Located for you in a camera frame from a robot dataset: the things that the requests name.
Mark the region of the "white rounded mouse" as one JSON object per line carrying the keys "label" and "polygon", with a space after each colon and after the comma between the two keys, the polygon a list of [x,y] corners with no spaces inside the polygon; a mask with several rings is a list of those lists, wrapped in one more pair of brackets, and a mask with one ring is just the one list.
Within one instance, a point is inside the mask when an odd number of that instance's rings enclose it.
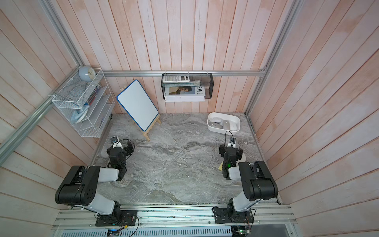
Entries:
{"label": "white rounded mouse", "polygon": [[223,121],[223,119],[220,117],[211,117],[209,119],[209,122],[213,122],[213,123],[221,123],[222,121]]}

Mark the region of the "black mesh wall basket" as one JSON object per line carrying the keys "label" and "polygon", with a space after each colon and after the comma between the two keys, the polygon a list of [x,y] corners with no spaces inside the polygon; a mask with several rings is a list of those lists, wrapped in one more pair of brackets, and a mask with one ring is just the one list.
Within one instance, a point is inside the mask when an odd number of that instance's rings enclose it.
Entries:
{"label": "black mesh wall basket", "polygon": [[212,98],[211,73],[164,73],[161,77],[163,98],[167,102],[204,102]]}

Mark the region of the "light blue iron object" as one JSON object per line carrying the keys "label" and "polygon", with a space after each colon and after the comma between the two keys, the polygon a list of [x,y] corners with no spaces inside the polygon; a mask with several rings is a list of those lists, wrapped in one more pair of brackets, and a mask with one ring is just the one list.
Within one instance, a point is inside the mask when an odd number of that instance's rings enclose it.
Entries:
{"label": "light blue iron object", "polygon": [[77,124],[81,122],[85,117],[89,110],[90,106],[85,103],[84,106],[81,109],[75,109],[72,113],[72,116],[70,118],[71,124]]}

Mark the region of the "white plastic storage box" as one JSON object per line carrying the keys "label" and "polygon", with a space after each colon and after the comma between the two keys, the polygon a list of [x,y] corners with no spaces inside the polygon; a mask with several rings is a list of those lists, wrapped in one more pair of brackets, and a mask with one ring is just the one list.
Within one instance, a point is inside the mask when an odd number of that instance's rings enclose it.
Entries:
{"label": "white plastic storage box", "polygon": [[212,112],[207,118],[209,131],[224,134],[231,131],[233,134],[239,132],[241,121],[237,116]]}

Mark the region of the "silver mouse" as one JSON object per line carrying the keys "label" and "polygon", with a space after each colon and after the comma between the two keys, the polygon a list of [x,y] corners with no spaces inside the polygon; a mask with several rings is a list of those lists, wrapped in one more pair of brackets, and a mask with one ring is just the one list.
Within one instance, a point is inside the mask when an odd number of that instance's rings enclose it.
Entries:
{"label": "silver mouse", "polygon": [[231,124],[229,120],[223,120],[223,129],[224,130],[231,130]]}

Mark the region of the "white ribbed mouse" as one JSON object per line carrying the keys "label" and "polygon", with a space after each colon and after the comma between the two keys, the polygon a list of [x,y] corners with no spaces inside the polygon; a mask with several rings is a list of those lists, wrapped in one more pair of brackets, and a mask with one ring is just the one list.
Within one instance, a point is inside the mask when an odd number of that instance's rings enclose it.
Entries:
{"label": "white ribbed mouse", "polygon": [[223,126],[219,123],[216,123],[216,122],[210,122],[209,125],[213,128],[223,129]]}

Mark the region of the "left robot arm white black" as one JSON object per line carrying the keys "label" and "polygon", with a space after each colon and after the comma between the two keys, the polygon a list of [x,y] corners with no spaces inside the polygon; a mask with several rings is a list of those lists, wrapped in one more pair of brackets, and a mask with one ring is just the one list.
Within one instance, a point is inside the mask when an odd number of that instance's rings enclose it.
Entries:
{"label": "left robot arm white black", "polygon": [[56,191],[55,202],[70,207],[80,207],[94,213],[96,227],[119,227],[117,232],[134,226],[137,211],[122,211],[120,203],[101,195],[99,183],[122,181],[127,173],[126,161],[135,151],[130,139],[111,138],[107,149],[109,163],[101,166],[73,166]]}

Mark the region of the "grey book under calculator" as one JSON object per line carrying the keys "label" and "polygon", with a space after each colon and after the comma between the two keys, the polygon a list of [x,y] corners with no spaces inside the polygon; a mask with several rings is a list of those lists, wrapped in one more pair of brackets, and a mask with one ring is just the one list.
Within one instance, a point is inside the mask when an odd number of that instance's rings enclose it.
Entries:
{"label": "grey book under calculator", "polygon": [[173,83],[162,83],[162,87],[199,87],[200,82],[173,82]]}

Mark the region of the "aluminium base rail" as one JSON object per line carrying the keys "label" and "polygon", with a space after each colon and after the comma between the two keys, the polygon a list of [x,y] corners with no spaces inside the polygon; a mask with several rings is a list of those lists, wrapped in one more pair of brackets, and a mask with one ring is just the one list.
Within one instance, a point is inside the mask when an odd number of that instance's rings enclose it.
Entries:
{"label": "aluminium base rail", "polygon": [[[214,204],[199,205],[122,205],[121,210],[137,210],[140,227],[197,227],[216,226],[212,208]],[[277,202],[261,202],[252,207],[249,221],[240,224],[271,225],[296,224],[297,220],[289,205]],[[79,208],[59,211],[52,225],[53,230],[96,229],[96,218],[88,210]]]}

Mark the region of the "white magazine book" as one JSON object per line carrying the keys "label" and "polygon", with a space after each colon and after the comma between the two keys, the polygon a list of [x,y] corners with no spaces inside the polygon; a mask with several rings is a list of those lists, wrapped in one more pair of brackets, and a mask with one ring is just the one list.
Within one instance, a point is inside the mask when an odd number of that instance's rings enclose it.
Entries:
{"label": "white magazine book", "polygon": [[204,102],[204,87],[167,87],[164,99],[167,102]]}

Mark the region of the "white flat mouse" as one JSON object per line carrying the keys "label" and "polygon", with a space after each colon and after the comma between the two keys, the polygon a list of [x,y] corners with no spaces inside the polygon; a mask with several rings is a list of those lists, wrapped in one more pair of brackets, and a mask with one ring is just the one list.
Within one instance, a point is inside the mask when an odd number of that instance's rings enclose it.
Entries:
{"label": "white flat mouse", "polygon": [[239,131],[240,122],[230,121],[230,131]]}

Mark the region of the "white calculator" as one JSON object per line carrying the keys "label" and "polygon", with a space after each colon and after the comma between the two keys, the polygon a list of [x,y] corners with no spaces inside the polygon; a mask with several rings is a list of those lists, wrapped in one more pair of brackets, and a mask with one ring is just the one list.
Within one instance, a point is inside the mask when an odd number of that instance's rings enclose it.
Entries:
{"label": "white calculator", "polygon": [[179,83],[189,83],[190,78],[186,75],[165,75],[163,76],[164,84],[179,84]]}

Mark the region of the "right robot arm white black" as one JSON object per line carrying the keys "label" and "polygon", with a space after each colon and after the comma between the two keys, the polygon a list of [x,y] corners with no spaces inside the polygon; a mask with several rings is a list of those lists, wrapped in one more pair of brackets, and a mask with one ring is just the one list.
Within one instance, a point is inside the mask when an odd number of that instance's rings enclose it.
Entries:
{"label": "right robot arm white black", "polygon": [[277,184],[264,161],[242,161],[243,150],[233,144],[220,145],[223,158],[222,173],[227,180],[239,180],[242,191],[230,199],[226,208],[214,206],[212,212],[217,224],[254,223],[255,212],[251,207],[263,200],[276,198]]}

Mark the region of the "white tape roll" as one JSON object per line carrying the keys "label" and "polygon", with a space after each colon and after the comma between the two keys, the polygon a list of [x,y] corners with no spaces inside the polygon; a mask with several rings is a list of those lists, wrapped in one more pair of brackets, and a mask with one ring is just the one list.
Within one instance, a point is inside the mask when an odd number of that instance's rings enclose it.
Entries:
{"label": "white tape roll", "polygon": [[239,162],[240,163],[241,162],[246,162],[246,154],[245,153],[242,154],[241,160]]}

